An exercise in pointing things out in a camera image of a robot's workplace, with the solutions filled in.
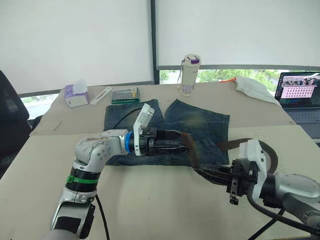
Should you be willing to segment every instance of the laptop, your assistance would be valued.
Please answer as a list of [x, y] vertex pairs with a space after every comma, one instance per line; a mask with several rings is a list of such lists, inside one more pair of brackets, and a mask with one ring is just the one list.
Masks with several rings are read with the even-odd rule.
[[274, 98], [313, 139], [320, 139], [320, 72], [282, 72]]

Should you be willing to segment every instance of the denim fabric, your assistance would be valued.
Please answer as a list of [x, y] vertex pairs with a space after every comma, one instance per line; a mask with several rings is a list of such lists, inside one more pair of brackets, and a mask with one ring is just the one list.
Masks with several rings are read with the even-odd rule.
[[[228, 153], [222, 152], [215, 143], [228, 141], [229, 115], [223, 115], [188, 105], [176, 99], [166, 110], [165, 119], [157, 100], [149, 101], [155, 109], [148, 127], [159, 130], [177, 130], [191, 134], [195, 142], [195, 149], [199, 166], [225, 165], [229, 163]], [[144, 102], [134, 104], [114, 105], [107, 107], [104, 130], [111, 129], [123, 116], [130, 111], [142, 107]], [[137, 111], [130, 121], [124, 121], [116, 129], [132, 131], [138, 116]], [[188, 153], [168, 154], [156, 156], [135, 156], [134, 153], [112, 157], [107, 165], [170, 165], [191, 166]]]
[[[162, 116], [158, 100], [152, 99], [146, 102], [138, 103], [129, 103], [129, 104], [119, 104], [119, 105], [110, 105], [105, 109], [104, 117], [104, 129], [103, 131], [114, 129], [114, 126], [122, 119], [126, 114], [130, 113], [135, 109], [141, 109], [144, 104], [150, 105], [154, 109], [154, 114], [149, 122], [149, 128], [157, 128], [162, 130], [164, 127], [164, 118]], [[137, 110], [126, 118], [124, 118], [115, 129], [127, 129], [129, 132], [134, 130], [134, 123], [140, 113], [140, 110]]]

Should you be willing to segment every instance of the blue ring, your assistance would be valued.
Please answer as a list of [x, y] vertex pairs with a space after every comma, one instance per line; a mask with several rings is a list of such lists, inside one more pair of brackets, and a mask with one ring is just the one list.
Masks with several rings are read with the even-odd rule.
[[126, 135], [125, 135], [125, 139], [124, 139], [124, 147], [125, 147], [125, 150], [128, 152], [128, 153], [132, 153], [129, 149], [129, 141], [130, 141], [130, 137], [131, 137], [131, 134], [133, 134], [134, 132], [133, 131], [130, 131], [128, 132]]

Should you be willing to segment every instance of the white water bottle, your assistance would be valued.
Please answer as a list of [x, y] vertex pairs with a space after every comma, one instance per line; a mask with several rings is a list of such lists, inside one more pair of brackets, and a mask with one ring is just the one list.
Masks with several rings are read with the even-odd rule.
[[181, 94], [191, 96], [201, 64], [200, 56], [196, 54], [187, 54], [182, 61]]

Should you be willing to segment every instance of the laptop screen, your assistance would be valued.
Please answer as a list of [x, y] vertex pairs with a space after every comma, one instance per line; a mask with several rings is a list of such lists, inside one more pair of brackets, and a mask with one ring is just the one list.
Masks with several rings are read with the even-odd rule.
[[283, 108], [320, 107], [320, 72], [282, 72], [274, 98]]

